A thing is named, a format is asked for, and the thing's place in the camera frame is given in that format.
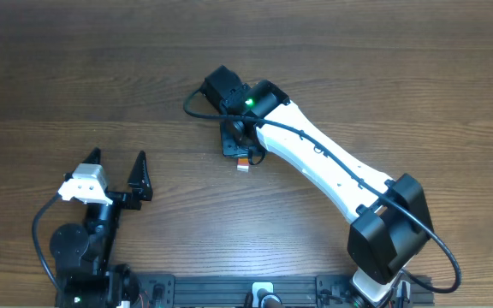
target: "wood grain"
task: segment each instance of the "wood grain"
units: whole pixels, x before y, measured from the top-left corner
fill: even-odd
[[[419,179],[464,274],[437,303],[493,305],[486,0],[0,0],[0,305],[53,304],[30,223],[94,146],[114,188],[139,150],[155,184],[150,204],[124,213],[115,262],[176,275],[355,271],[348,225],[317,188],[275,156],[236,172],[217,124],[182,112],[220,64],[278,84],[363,162]],[[45,253],[83,210],[47,212]],[[453,280],[433,243],[409,267],[439,286]]]

